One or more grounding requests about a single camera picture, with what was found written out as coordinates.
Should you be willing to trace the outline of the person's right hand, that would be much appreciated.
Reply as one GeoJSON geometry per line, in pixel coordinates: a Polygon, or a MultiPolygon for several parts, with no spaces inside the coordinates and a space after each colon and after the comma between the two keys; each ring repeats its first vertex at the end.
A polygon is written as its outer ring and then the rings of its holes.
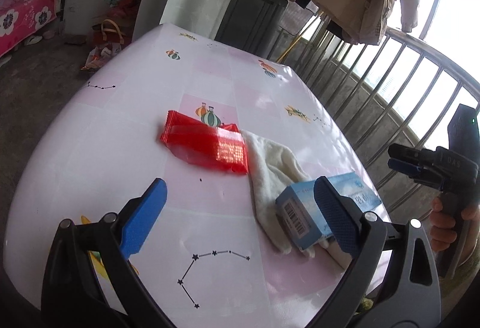
{"type": "MultiPolygon", "coordinates": [[[[456,221],[443,212],[443,205],[438,197],[435,197],[431,204],[430,245],[434,252],[442,252],[447,250],[458,237],[457,232],[454,231],[456,221]]],[[[470,221],[471,226],[461,255],[464,259],[473,251],[479,237],[479,207],[471,205],[463,210],[461,216],[464,221],[470,221]]]]}

